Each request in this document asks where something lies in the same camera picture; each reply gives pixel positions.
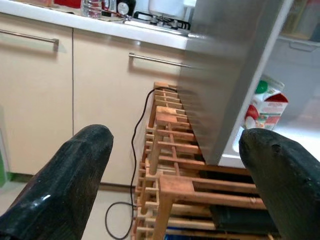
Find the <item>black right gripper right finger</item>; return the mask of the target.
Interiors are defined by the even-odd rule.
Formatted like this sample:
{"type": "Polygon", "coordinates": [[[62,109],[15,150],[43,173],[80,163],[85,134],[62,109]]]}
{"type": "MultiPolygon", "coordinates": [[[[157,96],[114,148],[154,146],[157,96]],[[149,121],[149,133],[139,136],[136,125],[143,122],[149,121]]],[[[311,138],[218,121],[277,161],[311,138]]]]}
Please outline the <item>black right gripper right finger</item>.
{"type": "Polygon", "coordinates": [[[245,129],[241,161],[285,240],[320,238],[320,162],[301,144],[274,131],[245,129]]]}

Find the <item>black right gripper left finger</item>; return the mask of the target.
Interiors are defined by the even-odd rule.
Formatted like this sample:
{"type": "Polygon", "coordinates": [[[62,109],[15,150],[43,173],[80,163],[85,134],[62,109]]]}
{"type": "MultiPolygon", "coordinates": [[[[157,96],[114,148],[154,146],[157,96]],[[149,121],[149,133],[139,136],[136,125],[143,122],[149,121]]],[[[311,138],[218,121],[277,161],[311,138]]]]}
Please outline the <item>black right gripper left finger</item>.
{"type": "Polygon", "coordinates": [[[3,240],[80,240],[114,137],[101,124],[81,129],[34,175],[0,217],[3,240]]]}

